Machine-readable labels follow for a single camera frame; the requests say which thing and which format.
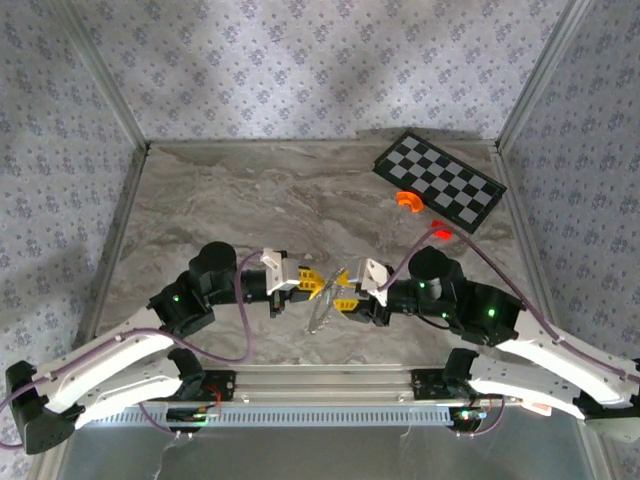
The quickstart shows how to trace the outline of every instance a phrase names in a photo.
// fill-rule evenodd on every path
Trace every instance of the orange ring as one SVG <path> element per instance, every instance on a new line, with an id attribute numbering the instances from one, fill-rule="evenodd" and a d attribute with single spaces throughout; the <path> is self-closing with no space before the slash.
<path id="1" fill-rule="evenodd" d="M 396 193 L 396 201 L 398 205 L 411 207 L 412 213 L 418 213 L 424 208 L 424 203 L 415 193 L 398 192 Z"/>

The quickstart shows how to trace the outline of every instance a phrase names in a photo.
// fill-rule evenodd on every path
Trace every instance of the checkerboard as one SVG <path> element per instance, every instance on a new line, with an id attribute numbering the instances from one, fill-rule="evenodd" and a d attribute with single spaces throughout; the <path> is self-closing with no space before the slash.
<path id="1" fill-rule="evenodd" d="M 466 163 L 411 132 L 376 161 L 373 171 L 469 233 L 484 221 L 507 190 Z"/>

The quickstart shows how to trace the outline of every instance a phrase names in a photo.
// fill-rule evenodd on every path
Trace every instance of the patterned wallpaper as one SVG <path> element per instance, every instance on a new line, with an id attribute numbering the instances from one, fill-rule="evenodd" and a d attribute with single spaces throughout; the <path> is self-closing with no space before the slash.
<path id="1" fill-rule="evenodd" d="M 594 0 L 508 154 L 558 313 L 640 357 L 640 5 Z M 640 478 L 640 445 L 620 448 Z"/>
<path id="2" fill-rule="evenodd" d="M 494 139 L 566 0 L 74 3 L 149 139 Z"/>
<path id="3" fill-rule="evenodd" d="M 2 372 L 70 348 L 92 305 L 133 154 L 45 5 L 0 2 Z M 10 413 L 0 417 L 0 438 L 19 441 Z M 29 464 L 0 450 L 0 479 L 25 478 Z"/>

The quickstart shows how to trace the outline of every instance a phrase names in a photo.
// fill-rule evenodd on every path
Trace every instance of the gray marble table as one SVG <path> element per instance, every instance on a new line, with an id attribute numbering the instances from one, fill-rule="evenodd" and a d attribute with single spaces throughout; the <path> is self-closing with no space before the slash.
<path id="1" fill-rule="evenodd" d="M 396 265 L 439 216 L 399 207 L 396 188 L 371 172 L 373 160 L 387 146 L 283 142 L 152 147 L 99 330 L 146 305 L 214 240 L 234 245 L 239 258 L 262 247 L 286 249 L 323 275 L 359 256 Z M 485 146 L 442 147 L 495 177 Z M 528 291 L 504 201 L 472 238 Z M 468 278 L 506 288 L 460 240 L 434 239 L 432 244 L 460 261 Z M 307 325 L 312 310 L 312 302 L 287 305 L 271 319 L 266 305 L 250 305 L 252 363 L 437 365 L 462 343 L 400 315 L 389 328 L 334 315 L 311 335 Z M 219 355 L 242 354 L 237 307 L 216 307 L 216 316 L 215 323 L 189 340 Z"/>

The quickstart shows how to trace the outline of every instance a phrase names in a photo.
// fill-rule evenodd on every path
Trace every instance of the orange object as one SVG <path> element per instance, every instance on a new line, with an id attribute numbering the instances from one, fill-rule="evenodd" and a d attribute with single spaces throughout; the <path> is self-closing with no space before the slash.
<path id="1" fill-rule="evenodd" d="M 553 412 L 553 408 L 551 408 L 549 405 L 535 403 L 529 400 L 522 400 L 520 405 L 533 413 L 537 413 L 538 415 L 542 415 L 545 417 L 550 417 L 551 413 Z"/>
<path id="2" fill-rule="evenodd" d="M 411 192 L 398 192 L 396 193 L 396 201 L 398 205 L 406 205 L 411 207 L 412 213 L 418 213 L 424 208 L 424 203 L 420 200 L 420 197 Z"/>
<path id="3" fill-rule="evenodd" d="M 433 227 L 448 227 L 448 225 L 440 220 L 434 220 L 431 223 L 431 228 Z M 439 232 L 434 233 L 434 235 L 438 238 L 442 238 L 443 240 L 449 240 L 451 238 L 451 232 L 447 232 L 446 230 L 440 230 Z"/>

